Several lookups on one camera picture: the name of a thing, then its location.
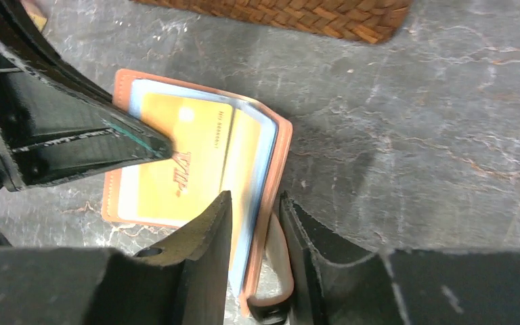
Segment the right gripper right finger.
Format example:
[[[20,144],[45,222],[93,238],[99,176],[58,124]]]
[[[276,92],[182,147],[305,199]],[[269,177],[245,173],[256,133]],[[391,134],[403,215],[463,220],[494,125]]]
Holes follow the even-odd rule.
[[[291,324],[376,324],[377,308],[364,296],[376,253],[345,239],[310,215],[288,192],[280,221],[295,281]]]

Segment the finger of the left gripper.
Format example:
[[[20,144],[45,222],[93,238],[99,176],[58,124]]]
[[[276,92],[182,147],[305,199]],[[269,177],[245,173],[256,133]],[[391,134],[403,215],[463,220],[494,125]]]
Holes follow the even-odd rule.
[[[82,75],[76,68],[65,62],[59,53],[41,34],[21,1],[0,0],[0,13],[7,23],[21,36],[24,42],[47,64],[59,70],[66,78],[111,102],[112,96],[100,86]]]
[[[0,189],[56,186],[172,151],[167,136],[47,64],[0,13]]]

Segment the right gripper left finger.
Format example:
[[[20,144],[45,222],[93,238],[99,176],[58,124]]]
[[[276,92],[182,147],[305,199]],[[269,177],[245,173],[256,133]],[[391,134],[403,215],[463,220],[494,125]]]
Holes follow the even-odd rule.
[[[135,254],[152,271],[138,324],[222,324],[232,237],[232,197],[221,192],[195,219]]]

